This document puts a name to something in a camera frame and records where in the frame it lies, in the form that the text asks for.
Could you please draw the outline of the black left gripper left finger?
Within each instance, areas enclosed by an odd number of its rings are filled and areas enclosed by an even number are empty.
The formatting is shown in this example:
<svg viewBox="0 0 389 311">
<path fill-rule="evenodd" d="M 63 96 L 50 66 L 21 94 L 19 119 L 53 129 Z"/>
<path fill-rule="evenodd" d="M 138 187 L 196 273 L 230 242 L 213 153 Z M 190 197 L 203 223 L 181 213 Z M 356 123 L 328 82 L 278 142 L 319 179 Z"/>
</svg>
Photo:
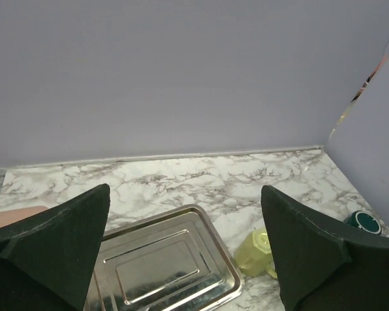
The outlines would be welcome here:
<svg viewBox="0 0 389 311">
<path fill-rule="evenodd" d="M 0 227 L 0 310 L 82 310 L 109 210 L 103 183 Z"/>
</svg>

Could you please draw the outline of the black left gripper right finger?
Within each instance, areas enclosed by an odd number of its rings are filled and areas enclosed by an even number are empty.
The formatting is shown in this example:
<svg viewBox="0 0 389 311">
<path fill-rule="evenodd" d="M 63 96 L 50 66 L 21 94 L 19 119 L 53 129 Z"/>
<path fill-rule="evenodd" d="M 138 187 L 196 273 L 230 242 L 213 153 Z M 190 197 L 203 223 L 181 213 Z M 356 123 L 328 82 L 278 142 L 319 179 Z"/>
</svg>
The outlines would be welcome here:
<svg viewBox="0 0 389 311">
<path fill-rule="evenodd" d="M 389 310 L 389 238 L 301 204 L 273 186 L 261 208 L 285 310 Z"/>
</svg>

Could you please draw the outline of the dark teal mug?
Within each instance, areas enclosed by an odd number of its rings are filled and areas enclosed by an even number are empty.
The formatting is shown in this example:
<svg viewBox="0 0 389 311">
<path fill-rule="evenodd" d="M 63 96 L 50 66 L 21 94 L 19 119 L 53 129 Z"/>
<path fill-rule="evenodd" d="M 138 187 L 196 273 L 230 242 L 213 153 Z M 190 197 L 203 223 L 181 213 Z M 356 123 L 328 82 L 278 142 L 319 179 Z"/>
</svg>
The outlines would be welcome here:
<svg viewBox="0 0 389 311">
<path fill-rule="evenodd" d="M 344 222 L 375 235 L 380 235 L 382 233 L 382 227 L 379 221 L 374 216 L 364 211 L 355 211 L 350 214 Z"/>
</svg>

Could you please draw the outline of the yellow-green faceted mug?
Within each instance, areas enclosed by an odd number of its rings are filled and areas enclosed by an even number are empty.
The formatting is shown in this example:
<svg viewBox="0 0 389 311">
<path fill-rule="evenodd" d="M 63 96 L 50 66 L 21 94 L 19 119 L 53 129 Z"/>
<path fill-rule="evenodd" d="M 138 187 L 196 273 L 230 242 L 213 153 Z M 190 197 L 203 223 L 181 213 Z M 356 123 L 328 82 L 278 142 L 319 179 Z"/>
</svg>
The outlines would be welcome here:
<svg viewBox="0 0 389 311">
<path fill-rule="evenodd" d="M 247 277 L 267 273 L 277 279 L 270 241 L 264 227 L 248 234 L 235 250 L 234 260 L 240 271 Z"/>
</svg>

